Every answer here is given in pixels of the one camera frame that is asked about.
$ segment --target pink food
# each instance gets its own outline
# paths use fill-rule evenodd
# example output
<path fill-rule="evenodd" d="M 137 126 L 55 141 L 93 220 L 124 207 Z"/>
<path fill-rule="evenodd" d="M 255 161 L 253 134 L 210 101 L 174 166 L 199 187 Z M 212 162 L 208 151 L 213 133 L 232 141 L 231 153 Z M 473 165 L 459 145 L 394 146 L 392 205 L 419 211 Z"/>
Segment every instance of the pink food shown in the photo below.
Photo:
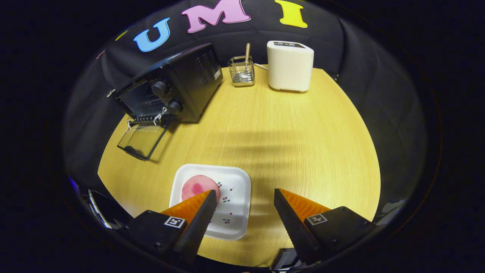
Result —
<path fill-rule="evenodd" d="M 221 191 L 219 189 L 219 186 L 215 183 L 214 180 L 208 178 L 205 175 L 196 175 L 187 182 L 182 187 L 182 201 L 185 201 L 199 193 L 202 193 L 204 191 L 208 191 L 210 189 L 215 190 L 215 195 L 217 198 L 217 203 L 219 204 L 219 198 L 221 198 Z"/>

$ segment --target yellow letter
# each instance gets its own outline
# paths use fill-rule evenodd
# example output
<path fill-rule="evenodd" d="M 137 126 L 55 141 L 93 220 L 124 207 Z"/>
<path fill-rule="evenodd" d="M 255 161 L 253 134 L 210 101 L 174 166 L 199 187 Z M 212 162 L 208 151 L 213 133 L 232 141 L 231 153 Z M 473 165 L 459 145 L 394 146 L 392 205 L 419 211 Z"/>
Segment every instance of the yellow letter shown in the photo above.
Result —
<path fill-rule="evenodd" d="M 308 27 L 307 23 L 303 22 L 300 12 L 300 9 L 303 8 L 302 6 L 282 0 L 275 0 L 275 2 L 280 4 L 283 9 L 283 18 L 279 20 L 280 23 L 299 28 Z"/>

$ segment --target letter u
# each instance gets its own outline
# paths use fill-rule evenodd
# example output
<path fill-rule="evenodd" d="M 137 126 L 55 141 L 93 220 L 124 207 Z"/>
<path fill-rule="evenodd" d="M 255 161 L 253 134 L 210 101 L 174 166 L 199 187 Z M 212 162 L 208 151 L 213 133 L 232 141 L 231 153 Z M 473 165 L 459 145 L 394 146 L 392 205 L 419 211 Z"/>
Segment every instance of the letter u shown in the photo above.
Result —
<path fill-rule="evenodd" d="M 142 31 L 133 39 L 133 41 L 136 42 L 136 44 L 138 45 L 138 48 L 141 51 L 143 52 L 152 51 L 157 47 L 161 46 L 168 39 L 168 37 L 170 36 L 170 29 L 168 28 L 167 21 L 169 19 L 170 18 L 165 18 L 162 21 L 153 25 L 153 27 L 157 28 L 158 32 L 160 33 L 160 37 L 155 41 L 150 42 L 150 40 L 148 39 L 147 33 L 149 30 Z"/>

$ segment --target pink letter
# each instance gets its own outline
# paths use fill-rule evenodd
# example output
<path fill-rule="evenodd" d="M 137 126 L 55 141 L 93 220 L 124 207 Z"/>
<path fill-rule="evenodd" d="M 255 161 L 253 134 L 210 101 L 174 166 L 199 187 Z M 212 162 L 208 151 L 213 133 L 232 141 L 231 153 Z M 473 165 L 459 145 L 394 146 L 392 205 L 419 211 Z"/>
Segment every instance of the pink letter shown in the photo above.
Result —
<path fill-rule="evenodd" d="M 225 24 L 251 20 L 251 17 L 244 13 L 241 0 L 220 0 L 214 9 L 199 5 L 182 12 L 189 18 L 190 28 L 187 30 L 188 33 L 198 32 L 206 28 L 206 24 L 200 22 L 201 19 L 213 26 L 217 25 L 222 13 L 225 16 L 222 22 Z"/>

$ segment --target wooden utensil handle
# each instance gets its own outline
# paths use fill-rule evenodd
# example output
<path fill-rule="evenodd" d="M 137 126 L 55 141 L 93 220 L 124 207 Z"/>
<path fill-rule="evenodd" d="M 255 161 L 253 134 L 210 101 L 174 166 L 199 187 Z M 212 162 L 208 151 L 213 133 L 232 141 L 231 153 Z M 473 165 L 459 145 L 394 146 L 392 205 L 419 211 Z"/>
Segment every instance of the wooden utensil handle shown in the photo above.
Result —
<path fill-rule="evenodd" d="M 250 43 L 247 43 L 246 44 L 246 59 L 245 61 L 249 61 L 249 50 L 251 49 L 251 44 Z"/>

